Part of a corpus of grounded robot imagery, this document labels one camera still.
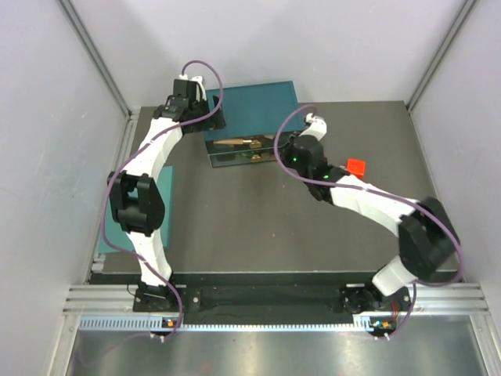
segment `purple cable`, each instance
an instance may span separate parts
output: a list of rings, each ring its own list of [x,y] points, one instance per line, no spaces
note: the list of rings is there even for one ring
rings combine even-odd
[[[289,121],[294,116],[296,116],[297,114],[299,114],[300,112],[302,112],[303,110],[306,110],[306,109],[312,109],[314,112],[316,112],[316,107],[313,106],[313,105],[311,105],[311,104],[307,104],[307,105],[304,105],[304,106],[298,108],[297,110],[295,110],[292,114],[290,114],[283,121],[282,125],[280,125],[279,130],[276,133],[275,139],[273,140],[273,152],[275,153],[275,159],[279,163],[279,166],[281,167],[281,169],[284,170],[287,174],[289,174],[293,178],[301,180],[302,182],[305,182],[305,183],[316,184],[316,185],[319,185],[319,186],[329,186],[329,187],[332,187],[332,188],[346,188],[346,189],[349,189],[349,190],[364,190],[360,186],[353,186],[351,184],[339,184],[339,183],[332,183],[332,182],[324,182],[324,181],[321,181],[321,180],[306,179],[306,178],[303,178],[303,177],[295,174],[294,172],[292,172],[289,168],[287,168],[283,164],[282,160],[280,159],[280,155],[279,155],[279,138],[280,138],[280,135],[282,134],[283,129],[287,126],[287,124],[289,123]],[[422,281],[422,280],[418,280],[417,281],[418,283],[420,283],[420,284],[422,284],[424,286],[441,287],[441,286],[445,286],[447,284],[452,284],[454,282],[457,282],[457,281],[459,281],[463,277],[464,263],[463,263],[463,250],[461,248],[461,245],[457,241],[457,239],[454,237],[454,235],[452,234],[452,232],[447,228],[447,226],[445,226],[437,217],[435,217],[428,210],[426,210],[425,208],[419,206],[418,204],[415,204],[412,201],[406,200],[405,198],[397,196],[397,195],[394,195],[392,193],[381,192],[379,190],[367,190],[367,192],[371,193],[371,194],[376,194],[377,196],[386,197],[386,198],[388,198],[390,200],[395,200],[395,201],[401,202],[401,203],[406,204],[406,205],[412,207],[413,209],[419,211],[420,213],[424,214],[435,225],[437,225],[440,230],[442,230],[444,232],[444,234],[451,240],[452,244],[454,245],[454,248],[456,249],[456,254],[457,254],[457,257],[458,257],[458,261],[459,261],[459,267],[458,267],[458,270],[457,270],[457,274],[451,280],[448,280],[446,282],[441,282],[441,283],[434,284],[434,283],[430,283],[430,282],[425,282],[425,281]],[[411,303],[411,305],[409,307],[409,310],[407,311],[407,314],[405,315],[405,317],[402,320],[402,322],[400,323],[400,325],[390,335],[390,338],[393,335],[395,335],[397,332],[399,332],[399,328],[401,328],[407,322],[407,320],[409,319],[410,313],[412,312],[412,310],[414,308],[414,303],[416,303],[417,293],[416,293],[416,284],[414,283],[413,286],[414,286],[414,294],[413,294],[414,295],[414,299],[413,299],[413,302]]]
[[[205,67],[207,67],[213,74],[214,76],[216,77],[216,79],[218,80],[218,83],[219,83],[219,101],[218,101],[218,104],[216,104],[216,106],[214,107],[214,109],[209,112],[208,114],[205,114],[204,116],[201,116],[197,119],[192,119],[192,120],[188,120],[188,121],[184,121],[182,123],[178,123],[176,125],[173,125],[169,128],[166,128],[164,129],[162,132],[158,132],[154,137],[151,138],[150,141],[155,141],[156,139],[158,139],[159,137],[161,137],[162,135],[164,135],[165,133],[171,131],[172,129],[175,129],[175,128],[179,128],[179,127],[184,127],[185,125],[191,125],[191,124],[194,124],[194,123],[197,123],[199,121],[203,121],[203,120],[206,120],[208,118],[210,118],[212,115],[214,115],[218,110],[219,108],[221,107],[222,105],[222,102],[223,102],[223,99],[224,99],[224,91],[223,91],[223,87],[222,87],[222,80],[221,80],[221,77],[219,76],[218,72],[208,63],[205,63],[204,61],[202,60],[190,60],[188,63],[186,63],[184,65],[184,67],[181,69],[181,74],[184,74],[185,73],[185,70],[187,67],[189,67],[190,65],[192,64],[201,64],[201,65],[204,65]],[[161,276],[145,259],[144,257],[142,257],[141,255],[138,255],[137,253],[135,253],[134,251],[131,251],[129,249],[126,249],[126,248],[123,248],[123,247],[119,247],[113,243],[110,242],[110,240],[108,239],[108,237],[106,236],[106,208],[107,208],[107,205],[108,205],[108,200],[110,199],[110,193],[111,193],[111,188],[113,187],[113,184],[115,182],[115,180],[117,179],[118,175],[122,172],[122,170],[125,169],[125,167],[134,159],[136,158],[138,155],[140,155],[144,150],[146,150],[149,146],[151,145],[151,143],[147,143],[145,144],[143,147],[141,147],[139,150],[137,150],[135,153],[133,153],[124,163],[122,163],[118,168],[117,170],[115,171],[115,173],[111,176],[111,179],[110,179],[110,182],[108,183],[108,187],[106,188],[106,194],[105,194],[105,200],[103,202],[103,206],[101,207],[101,218],[100,218],[100,222],[101,222],[101,229],[100,229],[100,234],[101,234],[101,237],[103,238],[104,242],[106,243],[106,245],[108,245],[108,247],[111,247],[112,249],[116,249],[117,251],[121,251],[121,252],[124,252],[124,253],[127,253],[129,255],[132,255],[134,257],[136,257],[140,262],[143,262],[144,265],[146,266],[146,268],[148,268],[150,270],[150,272],[155,276],[157,277],[159,280],[161,280],[162,282],[164,282],[167,287],[169,288],[169,290],[172,291],[172,293],[174,294],[176,300],[178,301],[178,304],[179,304],[179,316],[178,316],[178,320],[176,321],[175,323],[175,326],[174,328],[172,329],[172,332],[169,333],[167,336],[165,336],[165,340],[167,339],[170,339],[172,338],[172,336],[176,333],[176,331],[178,331],[179,327],[181,326],[181,322],[182,322],[182,314],[183,314],[183,307],[182,307],[182,300],[181,300],[181,296],[179,296],[179,293],[178,291],[175,289],[174,286],[172,286],[172,284],[166,280],[163,276]],[[126,338],[124,338],[123,340],[119,341],[116,345],[113,345],[111,346],[109,349],[107,349],[102,355],[100,355],[97,360],[94,360],[90,363],[87,363],[83,360],[83,356],[81,353],[79,353],[80,355],[80,361],[88,366],[88,367],[91,367],[92,365],[96,364],[97,362],[99,362],[106,354],[108,354],[110,351],[112,351],[113,349],[119,347],[120,345],[122,345],[123,343],[125,343],[126,341],[130,340],[130,339],[133,339],[133,338],[137,338],[137,337],[142,337],[142,336],[150,336],[149,334],[143,334],[143,333],[135,333],[135,334],[132,334]]]

